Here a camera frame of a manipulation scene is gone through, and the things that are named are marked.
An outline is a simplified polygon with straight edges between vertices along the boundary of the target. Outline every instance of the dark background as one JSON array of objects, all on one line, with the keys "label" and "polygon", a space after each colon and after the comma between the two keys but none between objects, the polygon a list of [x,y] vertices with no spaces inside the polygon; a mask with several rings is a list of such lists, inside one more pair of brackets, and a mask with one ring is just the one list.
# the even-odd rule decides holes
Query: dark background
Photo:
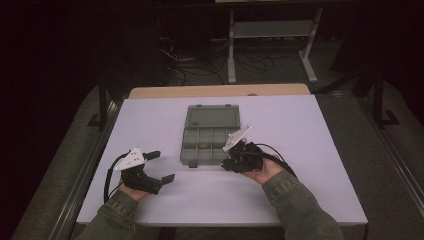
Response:
[{"label": "dark background", "polygon": [[[421,123],[423,10],[412,1],[401,7],[329,8],[318,33],[324,39],[348,33],[334,70],[348,73],[369,62],[382,62],[385,80],[401,91]],[[210,38],[226,34],[226,15],[161,17],[163,31],[179,47],[207,57]],[[115,99],[135,86],[167,84],[166,59],[157,47],[157,17],[92,11],[66,0],[2,2],[2,237],[12,236],[79,105],[101,77]],[[188,38],[190,33],[195,37]]]}]

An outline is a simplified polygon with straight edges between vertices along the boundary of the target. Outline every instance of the floor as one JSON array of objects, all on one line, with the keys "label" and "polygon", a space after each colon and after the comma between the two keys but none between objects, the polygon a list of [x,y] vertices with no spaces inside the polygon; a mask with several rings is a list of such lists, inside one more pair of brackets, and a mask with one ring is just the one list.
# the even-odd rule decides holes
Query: floor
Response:
[{"label": "floor", "polygon": [[[341,76],[330,70],[340,42],[317,41],[312,48],[310,60],[318,76],[318,83],[307,81],[297,49],[302,41],[242,42],[236,49],[237,84],[254,83],[305,83],[311,91],[320,89]],[[212,64],[208,61],[179,63],[173,66],[169,85],[214,85],[226,83],[225,53],[217,51]],[[355,80],[326,95],[317,95],[324,118],[334,139],[343,164],[348,172],[358,198],[369,220],[366,239],[421,239],[424,236],[424,213],[411,195],[405,177],[398,170],[393,151],[388,151],[382,139],[389,137],[403,164],[408,167],[416,185],[424,187],[424,130],[408,111],[400,94],[386,84],[384,109],[390,110],[399,125],[386,126],[381,131],[370,119],[369,106],[372,95],[358,99],[351,93]],[[101,131],[87,126],[93,114],[98,113],[97,89],[81,104],[74,122],[46,173],[36,195],[21,220],[14,239],[46,239],[58,229],[61,211],[69,200],[69,192],[81,172],[81,166],[90,155],[93,145],[99,141]],[[63,225],[61,239],[74,238],[84,226]],[[159,228],[137,229],[136,236],[157,239]],[[362,239],[363,226],[343,227],[346,239]]]}]

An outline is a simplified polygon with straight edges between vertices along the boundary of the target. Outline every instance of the table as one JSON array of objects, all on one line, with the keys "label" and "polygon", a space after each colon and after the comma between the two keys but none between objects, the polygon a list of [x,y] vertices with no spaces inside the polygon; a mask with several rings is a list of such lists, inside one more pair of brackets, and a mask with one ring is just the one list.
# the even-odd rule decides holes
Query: table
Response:
[{"label": "table", "polygon": [[[133,90],[120,110],[77,222],[90,222],[102,205],[104,180],[113,160],[139,146],[146,152],[162,151],[159,159],[147,162],[145,170],[149,176],[176,175],[174,182],[165,185],[159,195],[149,196],[139,204],[135,214],[138,224],[280,225],[275,209],[253,180],[220,166],[188,168],[179,160],[189,105],[238,104],[241,125],[253,126],[246,136],[248,141],[266,143],[279,150],[321,207],[339,224],[366,224],[317,101],[305,90],[302,84]],[[279,91],[288,95],[279,95]],[[245,96],[252,93],[260,96]],[[110,189],[118,183],[119,176],[113,175]]]}]

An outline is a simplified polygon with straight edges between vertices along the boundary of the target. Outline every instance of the sleeve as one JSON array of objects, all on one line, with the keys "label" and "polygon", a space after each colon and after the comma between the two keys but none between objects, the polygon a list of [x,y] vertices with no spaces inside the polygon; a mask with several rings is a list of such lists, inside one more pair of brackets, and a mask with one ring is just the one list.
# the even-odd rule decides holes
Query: sleeve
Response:
[{"label": "sleeve", "polygon": [[318,205],[314,195],[287,171],[262,188],[281,219],[285,239],[343,239],[337,222]]},{"label": "sleeve", "polygon": [[96,217],[76,239],[132,239],[135,231],[133,219],[136,209],[136,201],[125,193],[117,191],[100,207]]}]

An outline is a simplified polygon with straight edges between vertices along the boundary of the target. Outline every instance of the hand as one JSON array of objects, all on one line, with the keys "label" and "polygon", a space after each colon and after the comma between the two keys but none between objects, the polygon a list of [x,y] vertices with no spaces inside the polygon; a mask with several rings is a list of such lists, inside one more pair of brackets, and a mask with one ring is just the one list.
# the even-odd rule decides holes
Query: hand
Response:
[{"label": "hand", "polygon": [[255,169],[252,172],[245,172],[245,173],[242,173],[242,174],[246,177],[249,177],[249,178],[255,180],[257,183],[263,185],[269,179],[271,179],[274,175],[276,175],[279,172],[284,171],[283,167],[281,167],[277,163],[273,162],[272,160],[269,160],[267,158],[263,158],[262,162],[263,162],[262,170]]},{"label": "hand", "polygon": [[144,191],[140,191],[140,190],[135,190],[132,188],[129,188],[127,186],[125,186],[125,183],[122,181],[119,182],[119,187],[118,190],[127,194],[129,197],[131,197],[134,201],[136,202],[140,202],[141,199],[147,197],[148,195],[150,195],[150,193],[148,192],[144,192]]}]

